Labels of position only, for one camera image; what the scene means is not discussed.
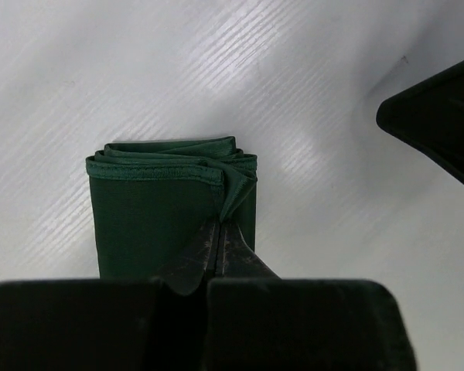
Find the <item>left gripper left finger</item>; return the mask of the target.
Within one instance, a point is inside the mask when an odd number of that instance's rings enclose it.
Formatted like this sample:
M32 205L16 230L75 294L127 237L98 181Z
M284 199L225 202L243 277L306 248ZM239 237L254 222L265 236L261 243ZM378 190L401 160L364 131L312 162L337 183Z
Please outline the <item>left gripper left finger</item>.
M139 281L0 282L0 370L201 370L220 225Z

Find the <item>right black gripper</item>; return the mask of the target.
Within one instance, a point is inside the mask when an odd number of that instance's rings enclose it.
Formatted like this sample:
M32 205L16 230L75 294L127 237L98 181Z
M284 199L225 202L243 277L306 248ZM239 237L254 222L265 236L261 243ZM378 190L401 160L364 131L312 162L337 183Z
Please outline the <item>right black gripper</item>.
M376 122L464 185L464 60L386 99Z

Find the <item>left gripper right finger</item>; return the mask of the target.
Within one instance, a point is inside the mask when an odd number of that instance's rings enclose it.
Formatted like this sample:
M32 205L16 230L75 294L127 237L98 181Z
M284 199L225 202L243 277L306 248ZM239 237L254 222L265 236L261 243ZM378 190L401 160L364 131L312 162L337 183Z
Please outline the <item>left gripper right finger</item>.
M399 305L371 280L282 279L222 225L208 285L209 370L415 370Z

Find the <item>dark green cloth napkin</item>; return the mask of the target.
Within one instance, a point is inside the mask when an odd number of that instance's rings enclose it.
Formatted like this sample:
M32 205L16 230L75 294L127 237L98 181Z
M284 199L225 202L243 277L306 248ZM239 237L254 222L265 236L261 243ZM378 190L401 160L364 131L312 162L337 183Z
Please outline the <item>dark green cloth napkin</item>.
M85 164L102 279L155 275L208 219L255 246L258 157L233 136L108 143Z

